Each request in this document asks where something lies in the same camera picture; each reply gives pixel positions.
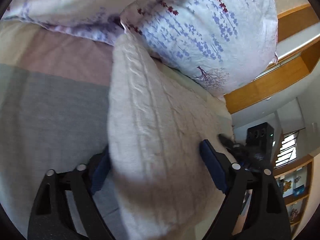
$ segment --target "blue gripper pad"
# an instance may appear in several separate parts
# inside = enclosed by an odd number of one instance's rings
[[[216,151],[212,146],[210,147],[208,143],[208,140],[204,140],[200,143],[200,156],[204,161],[204,164],[207,167],[217,189],[221,190],[225,194],[228,191],[226,174],[215,156]]]
[[[103,157],[96,166],[93,174],[91,175],[91,194],[94,195],[97,191],[102,189],[103,183],[111,169],[111,161],[109,157],[108,147],[103,151]]]

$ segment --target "pillow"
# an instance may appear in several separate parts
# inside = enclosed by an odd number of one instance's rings
[[[151,55],[221,96],[275,57],[274,0],[137,0],[121,19]]]
[[[235,162],[218,142],[220,119],[165,76],[129,31],[113,60],[108,141],[124,225],[132,240],[180,239],[223,202],[199,154],[209,139]]]
[[[114,23],[115,17],[133,1],[13,0],[3,19],[37,23],[53,31],[113,44],[123,33]]]

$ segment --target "metal screw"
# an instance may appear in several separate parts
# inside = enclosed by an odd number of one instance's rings
[[[233,168],[234,170],[239,170],[239,169],[241,169],[241,166],[240,166],[239,163],[233,163],[233,164],[232,164],[232,168]]]
[[[48,170],[47,171],[47,176],[50,177],[54,174],[54,170]]]
[[[87,168],[87,165],[85,165],[85,164],[79,164],[77,166],[78,171],[84,171],[86,168]]]
[[[269,170],[269,169],[265,169],[263,172],[264,172],[264,174],[266,174],[268,176],[271,175],[271,170]]]

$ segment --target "black device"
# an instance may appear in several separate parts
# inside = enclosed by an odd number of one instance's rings
[[[273,127],[267,122],[250,127],[247,130],[246,145],[260,149],[256,153],[256,158],[271,161],[274,131]]]
[[[216,152],[208,140],[200,143],[201,158],[216,187],[226,195],[203,240],[289,240],[289,217],[270,163],[254,158],[250,148],[234,144],[223,135],[219,135],[219,140],[244,166],[231,163],[224,154]],[[111,169],[107,151],[94,155],[88,165],[80,164],[70,172],[57,174],[49,170],[32,207],[28,239],[114,239],[92,200],[92,189],[97,188],[92,180],[99,169],[104,172],[99,178],[101,182]],[[253,191],[244,230],[232,236],[247,189]],[[88,237],[75,231],[64,194],[66,190],[73,192]]]

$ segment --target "bedsheet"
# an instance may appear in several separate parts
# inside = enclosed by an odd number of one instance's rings
[[[113,47],[22,22],[0,22],[0,40],[0,203],[26,236],[45,172],[72,170],[108,143]],[[219,116],[221,131],[232,134],[223,101],[155,62],[167,77],[206,102]],[[125,240],[113,189],[111,174],[94,201],[116,239]],[[75,227],[85,235],[72,195],[67,197]]]

